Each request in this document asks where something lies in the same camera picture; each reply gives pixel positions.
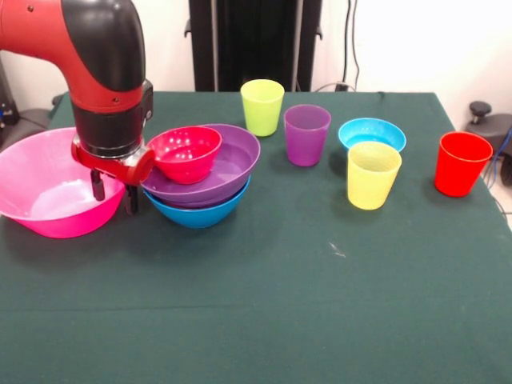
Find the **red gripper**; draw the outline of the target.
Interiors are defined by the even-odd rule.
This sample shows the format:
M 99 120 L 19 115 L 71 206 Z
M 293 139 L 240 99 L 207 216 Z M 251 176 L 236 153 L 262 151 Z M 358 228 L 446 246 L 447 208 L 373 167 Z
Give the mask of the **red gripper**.
M 125 184 L 125 209 L 128 215 L 138 212 L 138 185 L 147 180 L 154 167 L 155 152 L 140 145 L 134 152 L 119 158 L 105 158 L 86 151 L 76 134 L 71 144 L 73 159 L 90 169 L 93 196 L 97 201 L 105 199 L 101 174 Z

